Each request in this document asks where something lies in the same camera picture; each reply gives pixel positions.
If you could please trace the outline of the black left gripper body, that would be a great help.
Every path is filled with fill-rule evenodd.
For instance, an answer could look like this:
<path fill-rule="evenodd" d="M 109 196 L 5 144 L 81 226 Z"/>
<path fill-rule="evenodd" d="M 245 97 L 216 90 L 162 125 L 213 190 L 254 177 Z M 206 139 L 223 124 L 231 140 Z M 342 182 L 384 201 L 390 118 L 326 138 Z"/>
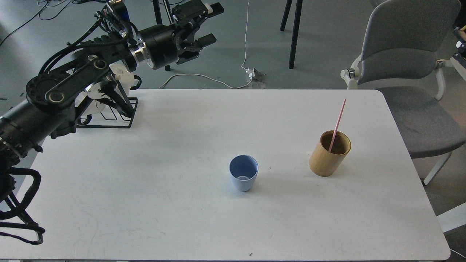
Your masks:
<path fill-rule="evenodd" d="M 173 10 L 170 25 L 153 25 L 137 35 L 137 65 L 146 63 L 151 69 L 182 64 L 199 57 L 204 45 L 194 35 L 204 22 L 204 10 Z"/>

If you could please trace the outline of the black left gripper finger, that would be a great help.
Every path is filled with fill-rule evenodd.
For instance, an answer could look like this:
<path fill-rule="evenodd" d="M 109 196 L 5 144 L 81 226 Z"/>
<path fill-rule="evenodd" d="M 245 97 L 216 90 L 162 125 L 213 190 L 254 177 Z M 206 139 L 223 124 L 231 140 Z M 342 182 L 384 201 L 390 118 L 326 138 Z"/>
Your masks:
<path fill-rule="evenodd" d="M 224 8 L 221 3 L 203 3 L 201 0 L 189 0 L 172 9 L 172 17 L 177 25 L 197 24 L 200 20 L 222 14 Z"/>
<path fill-rule="evenodd" d="M 205 35 L 193 41 L 183 39 L 177 43 L 178 60 L 177 65 L 186 63 L 199 57 L 200 52 L 207 46 L 216 43 L 217 39 L 213 34 Z"/>

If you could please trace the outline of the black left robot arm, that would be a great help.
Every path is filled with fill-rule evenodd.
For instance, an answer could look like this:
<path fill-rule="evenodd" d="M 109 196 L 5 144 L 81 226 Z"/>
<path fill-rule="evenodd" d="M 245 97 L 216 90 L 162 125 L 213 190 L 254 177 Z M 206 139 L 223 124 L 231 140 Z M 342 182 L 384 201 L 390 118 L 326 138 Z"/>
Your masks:
<path fill-rule="evenodd" d="M 107 1 L 96 12 L 91 28 L 52 55 L 27 83 L 25 100 L 1 117 L 1 202 L 9 207 L 1 212 L 1 227 L 34 231 L 37 239 L 5 232 L 1 236 L 42 244 L 45 229 L 26 212 L 39 189 L 41 175 L 16 165 L 30 150 L 42 152 L 39 143 L 47 136 L 56 139 L 76 132 L 81 115 L 92 101 L 85 98 L 75 104 L 81 92 L 100 84 L 104 98 L 99 101 L 133 118 L 135 109 L 112 73 L 111 64 L 121 61 L 129 72 L 140 64 L 158 70 L 173 62 L 196 59 L 200 51 L 216 42 L 213 34 L 196 39 L 195 33 L 208 18 L 224 12 L 220 3 L 189 0 L 172 9 L 167 1 L 164 4 L 170 24 L 138 30 L 123 0 Z"/>

